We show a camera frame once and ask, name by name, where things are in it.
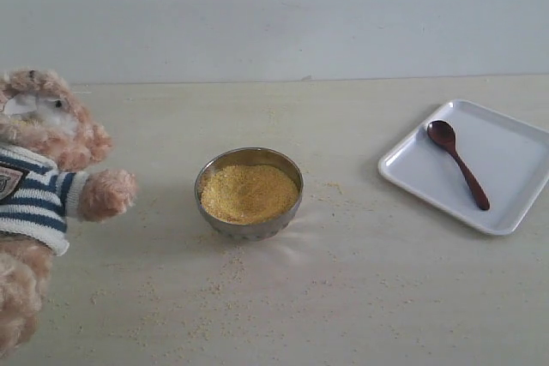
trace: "wall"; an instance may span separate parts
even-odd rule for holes
[[[70,81],[549,72],[549,0],[0,0],[0,68]]]

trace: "striped shirt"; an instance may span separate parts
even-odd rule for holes
[[[69,248],[66,218],[78,218],[88,176],[60,171],[25,148],[0,145],[0,232],[32,237],[63,255]]]

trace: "metal bowl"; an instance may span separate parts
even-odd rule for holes
[[[253,225],[227,223],[209,214],[202,206],[202,191],[208,180],[220,169],[229,165],[272,165],[290,177],[298,188],[298,199],[290,210],[282,215]],[[295,216],[303,198],[303,176],[295,163],[287,156],[264,147],[242,147],[225,152],[207,163],[195,181],[195,198],[200,214],[215,231],[237,240],[263,240],[284,229]]]

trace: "white square plate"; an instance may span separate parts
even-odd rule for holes
[[[484,189],[491,208],[474,203],[455,161],[431,142],[427,124],[455,130],[457,152]],[[515,231],[549,179],[549,133],[466,100],[442,105],[379,161],[397,186],[489,235]]]

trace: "teddy bear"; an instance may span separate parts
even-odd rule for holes
[[[133,205],[132,173],[84,171],[111,149],[54,71],[0,79],[0,358],[37,330],[52,263],[69,248],[67,218],[100,222]]]

